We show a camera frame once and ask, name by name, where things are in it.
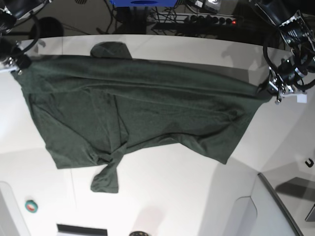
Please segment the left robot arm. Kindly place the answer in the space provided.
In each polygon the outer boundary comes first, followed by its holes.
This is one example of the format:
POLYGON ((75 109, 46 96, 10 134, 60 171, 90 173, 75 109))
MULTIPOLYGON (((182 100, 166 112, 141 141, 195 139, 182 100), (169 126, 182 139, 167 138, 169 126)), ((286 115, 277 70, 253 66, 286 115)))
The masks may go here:
POLYGON ((303 79, 315 72, 315 33, 304 15, 315 14, 313 0, 252 0, 253 11, 268 23, 273 31, 263 43, 263 57, 269 66, 267 79, 260 85, 262 90, 276 97, 280 104, 286 97, 295 96, 298 103, 307 102, 307 90, 314 81, 303 79), (292 56, 276 66, 268 55, 270 41, 279 34, 292 56))

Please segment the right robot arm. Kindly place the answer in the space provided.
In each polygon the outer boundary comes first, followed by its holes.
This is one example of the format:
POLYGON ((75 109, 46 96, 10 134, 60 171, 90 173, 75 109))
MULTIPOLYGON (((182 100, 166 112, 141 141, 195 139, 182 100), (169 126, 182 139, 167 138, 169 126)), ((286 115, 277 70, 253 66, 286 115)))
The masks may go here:
POLYGON ((40 22, 37 14, 41 12, 50 0, 2 0, 0 2, 0 71, 17 72, 21 75, 24 69, 30 67, 32 60, 27 52, 40 39, 40 22), (6 36, 25 35, 12 30, 27 21, 32 20, 35 26, 35 35, 31 43, 20 47, 19 42, 11 42, 6 36))

